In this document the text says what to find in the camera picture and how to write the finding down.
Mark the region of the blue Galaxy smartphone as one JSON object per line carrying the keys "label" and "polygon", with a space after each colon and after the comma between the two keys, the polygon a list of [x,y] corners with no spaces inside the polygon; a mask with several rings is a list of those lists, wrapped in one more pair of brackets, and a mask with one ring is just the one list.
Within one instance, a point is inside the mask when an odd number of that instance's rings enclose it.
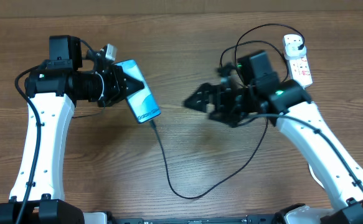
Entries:
{"label": "blue Galaxy smartphone", "polygon": [[146,80],[138,67],[135,60],[126,60],[118,62],[116,65],[121,66],[128,77],[141,81],[144,84],[142,90],[138,90],[127,96],[126,100],[133,112],[136,121],[141,124],[145,123],[161,114],[161,110],[154,99],[154,96],[146,83]]}

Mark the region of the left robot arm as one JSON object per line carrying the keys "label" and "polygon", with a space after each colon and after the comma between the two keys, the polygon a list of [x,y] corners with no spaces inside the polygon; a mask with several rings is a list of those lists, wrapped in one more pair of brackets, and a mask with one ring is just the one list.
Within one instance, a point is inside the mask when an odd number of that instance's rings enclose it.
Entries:
{"label": "left robot arm", "polygon": [[67,203],[63,168],[68,128],[78,101],[107,108],[143,90],[142,80],[115,64],[115,48],[82,53],[85,41],[70,35],[49,39],[49,57],[19,75],[28,105],[21,166],[0,223],[113,223],[110,212],[83,212]]}

